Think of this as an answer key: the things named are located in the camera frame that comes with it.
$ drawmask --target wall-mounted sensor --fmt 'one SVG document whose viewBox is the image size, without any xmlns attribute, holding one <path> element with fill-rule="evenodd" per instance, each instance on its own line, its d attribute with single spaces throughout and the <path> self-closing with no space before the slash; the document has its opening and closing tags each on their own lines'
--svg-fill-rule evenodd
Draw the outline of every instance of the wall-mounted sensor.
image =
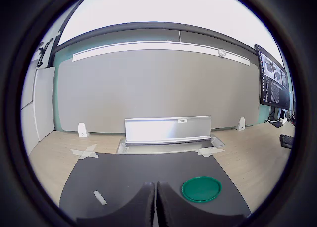
<svg viewBox="0 0 317 227">
<path fill-rule="evenodd" d="M 219 53 L 220 57 L 226 56 L 226 52 L 224 51 L 224 49 L 219 49 L 218 53 Z"/>
</svg>

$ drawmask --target monitor screen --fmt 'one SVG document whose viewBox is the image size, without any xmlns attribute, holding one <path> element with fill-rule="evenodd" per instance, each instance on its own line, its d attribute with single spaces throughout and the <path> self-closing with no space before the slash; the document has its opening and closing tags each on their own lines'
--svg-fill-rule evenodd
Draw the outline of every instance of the monitor screen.
<svg viewBox="0 0 317 227">
<path fill-rule="evenodd" d="M 255 44 L 260 69 L 260 104 L 289 110 L 286 70 L 266 50 Z"/>
</svg>

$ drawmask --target desk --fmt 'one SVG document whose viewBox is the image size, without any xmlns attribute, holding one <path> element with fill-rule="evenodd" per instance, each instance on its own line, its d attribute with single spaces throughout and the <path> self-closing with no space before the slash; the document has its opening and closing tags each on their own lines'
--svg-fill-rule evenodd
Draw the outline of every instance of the desk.
<svg viewBox="0 0 317 227">
<path fill-rule="evenodd" d="M 280 146 L 279 135 L 293 136 L 294 131 L 295 127 L 288 122 L 280 128 L 262 123 L 246 127 L 244 131 L 212 131 L 225 144 L 225 151 L 213 156 L 236 185 L 251 212 L 271 192 L 288 159 L 290 150 Z M 123 134 L 91 134 L 88 138 L 80 138 L 77 133 L 53 131 L 35 146 L 29 158 L 43 188 L 58 205 L 79 158 L 70 149 L 85 150 L 97 144 L 95 152 L 114 154 L 122 138 Z"/>
</svg>

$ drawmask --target green round container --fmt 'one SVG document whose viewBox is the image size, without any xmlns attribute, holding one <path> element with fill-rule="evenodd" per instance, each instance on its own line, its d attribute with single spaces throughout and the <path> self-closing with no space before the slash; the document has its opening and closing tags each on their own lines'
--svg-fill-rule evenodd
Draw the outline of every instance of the green round container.
<svg viewBox="0 0 317 227">
<path fill-rule="evenodd" d="M 208 176 L 199 176 L 187 180 L 182 187 L 184 197 L 195 203 L 214 200 L 221 192 L 221 183 Z"/>
</svg>

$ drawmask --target gray wall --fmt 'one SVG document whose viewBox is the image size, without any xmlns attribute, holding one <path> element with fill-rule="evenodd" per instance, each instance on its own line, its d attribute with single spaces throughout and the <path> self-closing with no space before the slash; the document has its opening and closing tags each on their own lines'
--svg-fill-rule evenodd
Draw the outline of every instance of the gray wall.
<svg viewBox="0 0 317 227">
<path fill-rule="evenodd" d="M 124 132 L 125 118 L 212 116 L 212 128 L 258 120 L 259 70 L 217 56 L 125 51 L 64 61 L 58 73 L 61 127 Z"/>
</svg>

